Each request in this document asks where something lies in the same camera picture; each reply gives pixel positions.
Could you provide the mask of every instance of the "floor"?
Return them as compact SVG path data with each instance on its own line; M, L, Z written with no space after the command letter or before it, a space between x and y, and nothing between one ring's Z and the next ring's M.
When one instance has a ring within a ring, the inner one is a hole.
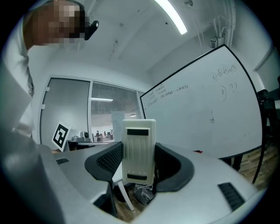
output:
M259 157L260 157L260 149L257 149L253 152L243 155L239 173L240 175L244 176L249 182L252 182L254 178L259 163ZM275 146L272 145L265 151L264 158L262 161L262 166L258 178L255 182L255 186L258 189L263 189L268 186L271 175L273 174L273 171L278 165L278 162L279 162L278 150ZM135 208L134 211L130 211L126 203L122 203L118 201L115 197L115 206L118 212L118 218L125 222L131 222L146 207L140 204L137 201L137 199L133 196L133 188L134 188L133 185L128 187L129 198Z

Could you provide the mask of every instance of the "white device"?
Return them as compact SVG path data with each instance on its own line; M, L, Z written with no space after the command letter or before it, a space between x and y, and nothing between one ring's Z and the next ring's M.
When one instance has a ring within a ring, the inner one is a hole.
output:
M80 133L80 131L59 121L52 137L52 143L63 152L67 140L72 140L74 136L80 136Z
M154 182L154 119L122 121L122 179L127 183L152 185Z
M224 158L262 144L256 91L225 45L204 54L141 96L157 142Z

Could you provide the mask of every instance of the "fluorescent light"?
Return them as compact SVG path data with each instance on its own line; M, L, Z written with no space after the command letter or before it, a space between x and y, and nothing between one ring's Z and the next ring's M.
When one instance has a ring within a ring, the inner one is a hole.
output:
M91 98L92 101L112 102L112 99Z
M168 0L155 0L168 14L168 16L172 19L175 23L176 27L178 28L179 32L183 35L187 32L187 28L185 27L181 17L176 12L175 8L170 4Z

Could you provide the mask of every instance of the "whiteboard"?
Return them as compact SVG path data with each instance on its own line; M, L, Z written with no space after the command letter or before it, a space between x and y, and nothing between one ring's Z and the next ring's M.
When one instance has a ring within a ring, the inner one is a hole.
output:
M252 81L225 45L202 55L141 96L156 142L225 158L262 144Z

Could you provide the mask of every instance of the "whiteboard frame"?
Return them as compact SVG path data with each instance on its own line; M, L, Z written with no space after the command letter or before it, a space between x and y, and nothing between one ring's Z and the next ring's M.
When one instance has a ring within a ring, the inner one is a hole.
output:
M252 85L252 87L253 87L253 89L254 89L255 96L256 96L257 101L258 101L259 111L260 111L260 115L261 115L261 124L262 124L262 145L260 145L260 146L258 146L258 147L256 147L256 148L250 149L250 150L248 150L248 151L246 151L246 152L243 152L243 153L239 153L239 154L235 154L235 155L232 155L232 156L220 158L220 159L226 159L226 158L232 158L232 157L236 157L236 156L240 156L240 155L243 155L243 154L252 152L252 151L254 151L254 150L256 150L256 149L259 149L260 147L262 147L262 146L265 144L265 135L264 135L264 133L265 133L265 129L264 129L264 115L263 115L263 112L262 112L261 107L260 107L259 96L258 96L258 94L257 94L257 92L256 92L255 86L254 86L254 84L253 84L253 82L252 82L252 80L251 80L251 78L250 78L250 76L249 76L247 70L244 68L244 66L243 66L243 64L241 63L241 61L240 61L240 60L238 59L238 57L232 52L232 50L229 49L228 46L226 46L225 44L223 44L223 45L221 45L221 46L219 46L219 47L217 47L217 48L215 48L215 49L213 49L213 50L211 50L211 51L209 51L209 52L203 54L202 56L196 58L196 59L193 60L192 62L188 63L187 65L185 65L184 67L180 68L179 70L177 70L176 72L174 72L173 74L171 74L170 76L168 76L167 78L165 78L163 81L161 81L160 83L158 83L157 85L155 85L154 87L152 87L150 90L148 90L146 93L144 93L144 94L140 97L140 100L141 100L141 106L142 106L142 110L143 110L143 114L144 114L144 119L146 119L145 110L144 110L143 103L142 103L142 97L143 97L144 95L146 95L147 93L149 93L151 90L155 89L158 85L160 85L161 83L165 82L165 81L166 81L167 79L169 79L170 77L172 77L172 76L174 76L175 74L177 74L179 71L185 69L187 66L193 64L194 62L198 61L199 59L203 58L204 56L206 56L206 55L208 55L208 54L211 54L212 52L214 52L214 51L216 51L216 50L218 50L218 49L220 49L220 48L222 48L222 47L226 47L226 48L230 51L230 53L232 53L232 55L233 55L233 56L236 58L236 60L240 63L240 65L241 65L241 67L243 68L243 70L245 71L245 73L246 73L248 79L250 80L250 83L251 83L251 85Z

